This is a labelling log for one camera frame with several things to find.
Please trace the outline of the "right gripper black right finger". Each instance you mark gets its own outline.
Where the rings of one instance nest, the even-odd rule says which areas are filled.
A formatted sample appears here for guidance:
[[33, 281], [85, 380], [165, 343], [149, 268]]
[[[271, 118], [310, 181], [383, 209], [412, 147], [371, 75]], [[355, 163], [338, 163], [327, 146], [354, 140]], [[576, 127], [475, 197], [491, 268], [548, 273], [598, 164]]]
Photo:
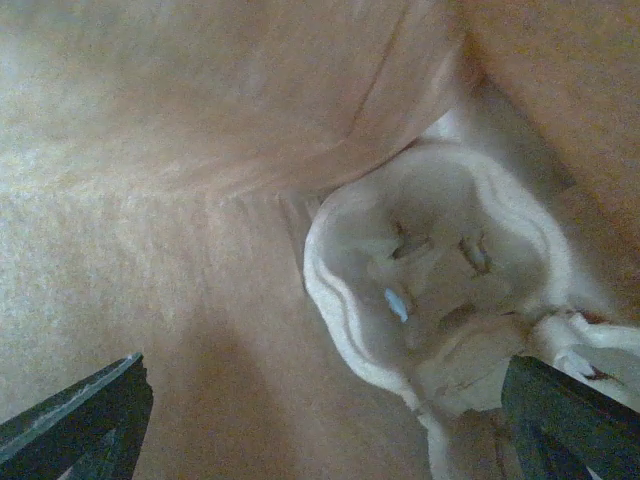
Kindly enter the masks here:
[[639, 413], [530, 356], [509, 362], [502, 407], [526, 479], [637, 479]]

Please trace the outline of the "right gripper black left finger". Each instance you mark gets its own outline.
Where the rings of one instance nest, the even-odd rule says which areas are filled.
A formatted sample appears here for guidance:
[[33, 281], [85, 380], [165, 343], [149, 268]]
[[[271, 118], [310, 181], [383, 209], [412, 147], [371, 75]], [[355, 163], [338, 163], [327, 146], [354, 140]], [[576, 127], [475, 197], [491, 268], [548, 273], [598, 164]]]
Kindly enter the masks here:
[[131, 479], [152, 406], [143, 355], [128, 355], [4, 422], [1, 477]]

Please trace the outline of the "single pulp cup carrier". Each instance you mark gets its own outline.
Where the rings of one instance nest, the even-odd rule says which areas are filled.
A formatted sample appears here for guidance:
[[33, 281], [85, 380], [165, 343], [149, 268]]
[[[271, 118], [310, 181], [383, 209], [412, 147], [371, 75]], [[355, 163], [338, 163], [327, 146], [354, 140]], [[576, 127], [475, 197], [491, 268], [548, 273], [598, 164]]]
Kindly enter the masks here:
[[346, 364], [426, 429], [435, 479], [521, 477], [514, 356], [639, 405], [638, 328], [586, 304], [560, 226], [481, 153], [421, 144], [330, 194], [303, 273]]

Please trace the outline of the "brown kraft paper bag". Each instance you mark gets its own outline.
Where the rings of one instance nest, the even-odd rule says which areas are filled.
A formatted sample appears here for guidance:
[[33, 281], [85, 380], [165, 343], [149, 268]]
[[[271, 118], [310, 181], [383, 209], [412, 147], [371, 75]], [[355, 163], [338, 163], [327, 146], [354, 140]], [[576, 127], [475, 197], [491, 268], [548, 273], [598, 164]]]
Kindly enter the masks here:
[[575, 303], [639, 319], [635, 1], [5, 1], [1, 416], [133, 352], [139, 479], [427, 479], [302, 277], [320, 202], [441, 137], [571, 241]]

